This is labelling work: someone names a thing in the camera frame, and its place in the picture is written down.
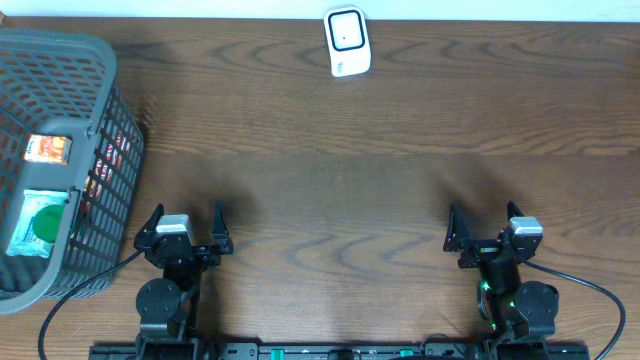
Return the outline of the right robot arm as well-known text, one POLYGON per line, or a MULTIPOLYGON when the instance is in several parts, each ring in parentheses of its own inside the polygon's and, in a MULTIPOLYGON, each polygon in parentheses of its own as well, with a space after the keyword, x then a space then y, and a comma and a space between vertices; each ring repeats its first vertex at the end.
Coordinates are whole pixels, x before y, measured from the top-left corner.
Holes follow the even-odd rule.
POLYGON ((477 268, 478 311, 491 322, 493 332, 469 345, 467 359, 535 359, 551 357, 546 338, 555 333, 558 290, 539 281, 521 280, 518 266, 535 255, 543 227, 524 215, 514 202, 507 204, 508 224, 492 239, 476 239, 461 208, 449 210, 445 252, 459 255, 458 267, 477 268))

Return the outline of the teal wet wipes pack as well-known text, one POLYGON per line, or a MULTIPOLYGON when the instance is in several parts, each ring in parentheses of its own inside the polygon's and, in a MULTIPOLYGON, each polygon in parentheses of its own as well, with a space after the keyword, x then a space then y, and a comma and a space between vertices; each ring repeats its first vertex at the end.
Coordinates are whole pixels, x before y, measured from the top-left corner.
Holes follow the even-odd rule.
POLYGON ((17 225, 6 250, 8 256, 27 256, 49 258, 54 244, 37 238, 33 233, 33 219, 36 213, 48 205, 62 205, 68 200, 68 194, 60 191, 27 189, 17 225))

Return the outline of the green lid white jar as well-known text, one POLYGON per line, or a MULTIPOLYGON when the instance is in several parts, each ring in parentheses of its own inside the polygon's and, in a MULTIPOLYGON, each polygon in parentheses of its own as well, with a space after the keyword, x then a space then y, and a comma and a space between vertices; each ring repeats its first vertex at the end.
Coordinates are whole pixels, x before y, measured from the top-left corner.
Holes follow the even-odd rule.
POLYGON ((64 207, 54 204, 48 205, 39 210, 33 219, 34 235, 46 243, 56 242, 61 224, 64 207))

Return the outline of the orange tissue pack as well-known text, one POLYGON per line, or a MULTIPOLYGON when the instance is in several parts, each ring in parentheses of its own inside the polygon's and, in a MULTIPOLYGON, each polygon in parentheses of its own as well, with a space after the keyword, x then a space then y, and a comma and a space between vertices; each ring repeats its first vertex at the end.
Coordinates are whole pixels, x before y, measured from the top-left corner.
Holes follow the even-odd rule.
POLYGON ((67 165, 71 146, 72 140, 65 136, 31 134, 24 160, 33 163, 67 165))

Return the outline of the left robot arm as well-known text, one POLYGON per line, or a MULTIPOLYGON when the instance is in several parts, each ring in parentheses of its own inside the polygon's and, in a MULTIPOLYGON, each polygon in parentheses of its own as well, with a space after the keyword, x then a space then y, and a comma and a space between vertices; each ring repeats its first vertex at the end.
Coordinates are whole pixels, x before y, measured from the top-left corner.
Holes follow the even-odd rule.
POLYGON ((136 360, 216 359, 217 346, 198 334, 202 275, 233 253, 222 206, 216 204, 209 245, 192 243, 188 215, 167 215, 159 204, 134 238, 134 248, 156 268, 159 278, 148 281, 136 297, 140 331, 135 340, 136 360))

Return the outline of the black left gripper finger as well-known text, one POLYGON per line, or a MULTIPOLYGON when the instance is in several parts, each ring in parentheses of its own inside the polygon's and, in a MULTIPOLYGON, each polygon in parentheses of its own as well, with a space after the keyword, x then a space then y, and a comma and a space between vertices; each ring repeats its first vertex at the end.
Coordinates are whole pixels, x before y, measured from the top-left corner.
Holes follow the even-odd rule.
POLYGON ((216 243, 227 243, 229 240, 229 232, 224 221, 221 202, 216 202, 214 206, 211 237, 216 243))
POLYGON ((156 206, 150 218, 146 221, 144 226, 141 228, 142 238, 152 236, 156 233, 157 224, 159 223, 163 215, 164 215, 164 206, 161 203, 159 203, 156 206))

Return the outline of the red snack package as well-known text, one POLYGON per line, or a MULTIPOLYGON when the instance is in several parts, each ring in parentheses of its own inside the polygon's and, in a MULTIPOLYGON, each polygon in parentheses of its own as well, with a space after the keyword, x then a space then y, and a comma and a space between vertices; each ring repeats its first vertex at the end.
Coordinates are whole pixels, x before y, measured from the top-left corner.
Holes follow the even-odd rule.
POLYGON ((125 217, 136 178, 133 166, 139 159, 136 144, 136 137, 115 126, 98 143, 83 188, 81 209, 85 217, 92 217, 93 209, 125 217))

